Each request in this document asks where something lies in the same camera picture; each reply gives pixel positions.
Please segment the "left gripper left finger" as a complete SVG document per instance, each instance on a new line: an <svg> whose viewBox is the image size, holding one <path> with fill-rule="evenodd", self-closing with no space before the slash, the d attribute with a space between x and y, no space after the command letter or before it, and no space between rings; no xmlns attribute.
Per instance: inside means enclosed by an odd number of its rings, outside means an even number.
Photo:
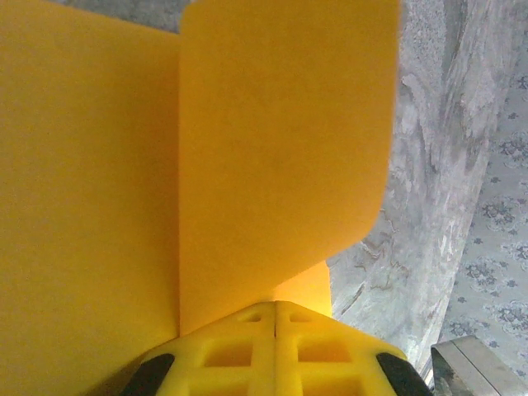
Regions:
<svg viewBox="0 0 528 396"><path fill-rule="evenodd" d="M276 305L258 303L148 351L123 395L273 395Z"/></svg>

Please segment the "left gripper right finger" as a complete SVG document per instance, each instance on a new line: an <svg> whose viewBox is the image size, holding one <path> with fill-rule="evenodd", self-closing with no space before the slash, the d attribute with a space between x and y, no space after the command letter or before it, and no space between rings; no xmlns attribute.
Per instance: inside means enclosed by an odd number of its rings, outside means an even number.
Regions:
<svg viewBox="0 0 528 396"><path fill-rule="evenodd" d="M397 347L300 305L276 303L277 395L430 395Z"/></svg>

